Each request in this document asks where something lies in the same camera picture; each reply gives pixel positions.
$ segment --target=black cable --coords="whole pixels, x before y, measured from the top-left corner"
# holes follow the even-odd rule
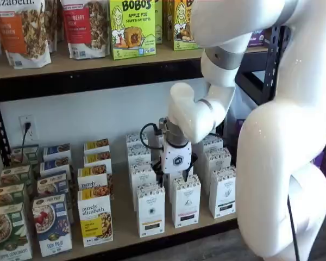
[[[293,224],[293,217],[292,217],[292,211],[291,211],[291,204],[290,204],[290,197],[289,196],[287,196],[287,207],[289,209],[289,215],[290,215],[290,221],[291,221],[291,231],[292,231],[292,237],[293,237],[294,254],[296,255],[296,261],[299,261],[298,244],[297,244],[296,233],[294,231],[294,224]]]
[[[155,135],[156,135],[156,133],[159,132],[159,129],[158,129],[158,127],[157,127],[156,124],[154,124],[154,123],[148,123],[148,124],[146,124],[145,126],[142,127],[142,129],[141,129],[141,131],[140,131],[140,141],[141,141],[141,143],[142,143],[145,147],[149,148],[150,150],[163,150],[163,147],[152,147],[152,146],[150,146],[150,145],[147,145],[147,144],[143,141],[142,133],[143,133],[143,131],[144,131],[148,126],[152,126],[152,127],[153,127],[153,130],[154,130]]]

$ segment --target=electrical outlet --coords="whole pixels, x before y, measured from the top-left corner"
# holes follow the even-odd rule
[[[35,123],[35,118],[33,115],[25,115],[25,116],[20,116],[20,124],[21,124],[21,130],[22,130],[22,135],[24,135],[24,132],[26,130],[25,128],[25,123],[30,122],[31,127],[28,129],[27,135],[26,135],[26,140],[24,143],[29,143],[29,142],[37,142],[38,141],[38,136],[37,136],[37,129],[36,129],[36,123]]]

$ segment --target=purely elizabeth granola bag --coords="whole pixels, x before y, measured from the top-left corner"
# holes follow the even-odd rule
[[[0,39],[15,69],[51,63],[44,12],[45,0],[0,0]]]
[[[110,52],[108,0],[61,0],[70,58],[105,57]]]

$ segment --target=floor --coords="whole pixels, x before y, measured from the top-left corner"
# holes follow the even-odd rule
[[[239,230],[196,240],[145,254],[126,261],[260,261],[242,241]],[[326,219],[310,254],[314,261],[326,261]]]

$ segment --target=white wall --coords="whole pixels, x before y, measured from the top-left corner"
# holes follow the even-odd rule
[[[206,95],[203,79],[187,80],[196,100]],[[114,163],[125,161],[124,135],[167,116],[174,82],[0,103],[10,146],[22,143],[19,116],[34,115],[41,146],[70,142],[73,161],[82,167],[82,143],[109,138]]]

